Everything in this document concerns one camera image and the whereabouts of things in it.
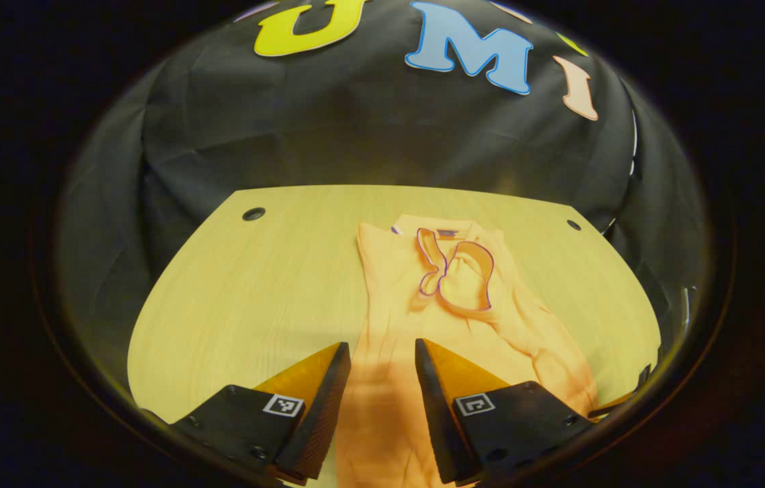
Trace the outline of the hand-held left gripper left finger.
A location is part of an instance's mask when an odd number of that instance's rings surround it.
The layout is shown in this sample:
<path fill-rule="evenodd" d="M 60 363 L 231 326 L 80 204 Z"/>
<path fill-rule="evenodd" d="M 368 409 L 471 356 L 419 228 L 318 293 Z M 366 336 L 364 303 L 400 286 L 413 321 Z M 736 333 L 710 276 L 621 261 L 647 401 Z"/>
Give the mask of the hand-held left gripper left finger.
<path fill-rule="evenodd" d="M 345 341 L 144 341 L 142 410 L 212 485 L 305 485 L 332 445 Z"/>

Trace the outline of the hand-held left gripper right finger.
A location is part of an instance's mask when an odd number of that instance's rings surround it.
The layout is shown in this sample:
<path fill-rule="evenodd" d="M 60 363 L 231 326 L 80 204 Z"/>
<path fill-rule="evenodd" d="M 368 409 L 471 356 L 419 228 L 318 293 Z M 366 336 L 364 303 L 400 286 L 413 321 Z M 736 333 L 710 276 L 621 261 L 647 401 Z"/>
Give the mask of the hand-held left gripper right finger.
<path fill-rule="evenodd" d="M 430 442 L 445 484 L 512 484 L 592 422 L 537 381 L 506 381 L 431 340 L 414 343 Z"/>

